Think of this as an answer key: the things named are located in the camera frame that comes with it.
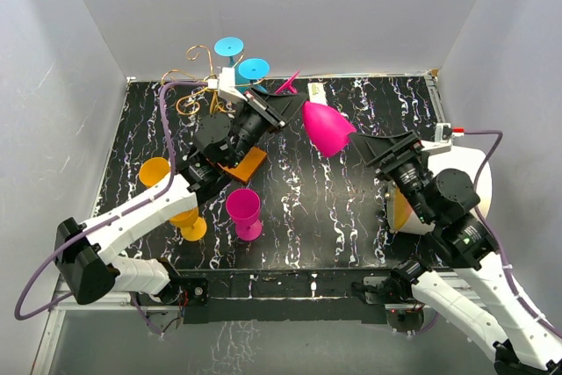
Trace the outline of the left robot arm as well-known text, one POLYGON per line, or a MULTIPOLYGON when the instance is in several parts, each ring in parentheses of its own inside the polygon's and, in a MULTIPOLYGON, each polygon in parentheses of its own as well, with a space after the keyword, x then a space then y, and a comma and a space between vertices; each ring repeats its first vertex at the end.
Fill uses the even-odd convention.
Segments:
POLYGON ((227 173, 265 133, 282 131, 309 99, 306 93, 271 95, 251 88, 235 113, 204 116, 189 152, 173 159, 163 180, 96 218, 57 227, 54 263, 80 305, 108 292, 136 292, 163 304, 176 301, 186 278, 163 258, 126 258, 122 251, 176 215, 216 197, 232 180, 227 173))

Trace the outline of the blue wine glass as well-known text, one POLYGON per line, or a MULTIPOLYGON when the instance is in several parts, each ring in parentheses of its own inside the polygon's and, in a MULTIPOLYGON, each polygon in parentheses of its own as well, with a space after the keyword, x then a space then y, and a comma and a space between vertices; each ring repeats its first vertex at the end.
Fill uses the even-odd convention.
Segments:
POLYGON ((254 87, 265 93, 259 83, 270 72, 270 64, 262 58, 249 58, 242 61, 236 70, 236 84, 242 88, 254 87))
POLYGON ((214 45, 214 52, 229 59, 228 67, 235 69, 244 55, 244 42, 237 37, 229 36, 218 40, 214 45))

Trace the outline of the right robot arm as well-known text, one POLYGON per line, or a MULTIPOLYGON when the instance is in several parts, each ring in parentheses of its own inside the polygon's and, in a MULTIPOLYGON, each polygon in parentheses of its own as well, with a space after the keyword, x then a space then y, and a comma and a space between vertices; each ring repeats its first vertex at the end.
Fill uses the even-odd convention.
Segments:
POLYGON ((423 260, 395 266, 383 282, 363 289, 385 299, 416 300, 434 308, 476 343, 499 374, 559 374, 561 334, 518 287, 499 241, 473 214, 480 198, 461 169, 433 173, 429 152, 409 131, 396 136, 349 135, 364 165, 395 183, 419 220, 431 248, 479 296, 474 304, 423 260))

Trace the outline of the blue wine glass front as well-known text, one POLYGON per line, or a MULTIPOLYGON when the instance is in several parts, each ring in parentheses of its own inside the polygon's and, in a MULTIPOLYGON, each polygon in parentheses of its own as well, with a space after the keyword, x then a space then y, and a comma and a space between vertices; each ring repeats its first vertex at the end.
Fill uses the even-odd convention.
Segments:
POLYGON ((262 58, 249 58, 242 61, 236 70, 236 84, 242 88, 254 87, 265 93, 259 83, 270 72, 270 64, 262 58))

